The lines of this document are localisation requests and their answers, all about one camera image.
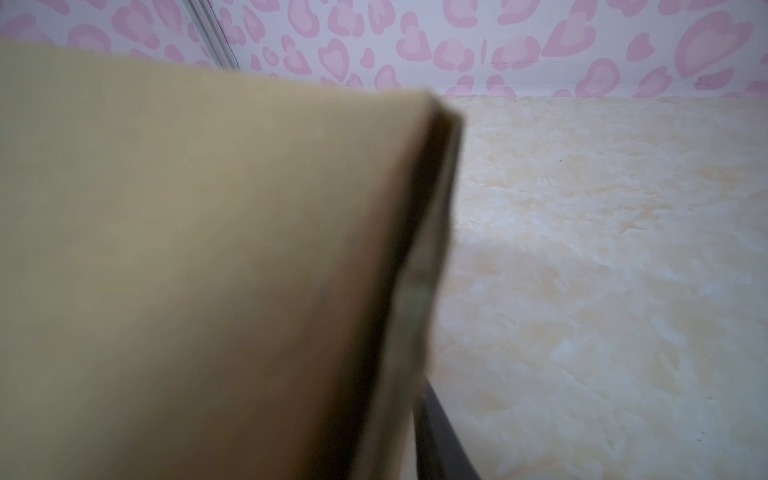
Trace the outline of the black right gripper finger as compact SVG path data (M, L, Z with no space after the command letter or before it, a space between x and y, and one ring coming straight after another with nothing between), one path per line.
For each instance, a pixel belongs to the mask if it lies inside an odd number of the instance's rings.
M413 407L418 480L479 480L431 383Z

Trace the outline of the brown cardboard paper box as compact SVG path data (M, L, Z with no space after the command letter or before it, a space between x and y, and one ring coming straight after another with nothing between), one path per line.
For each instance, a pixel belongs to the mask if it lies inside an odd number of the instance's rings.
M397 478L463 127L3 42L2 477Z

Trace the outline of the aluminium frame post left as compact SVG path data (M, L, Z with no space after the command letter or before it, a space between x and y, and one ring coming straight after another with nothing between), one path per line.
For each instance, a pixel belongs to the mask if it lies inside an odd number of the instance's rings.
M238 61L208 0L183 0L202 41L218 68L240 71Z

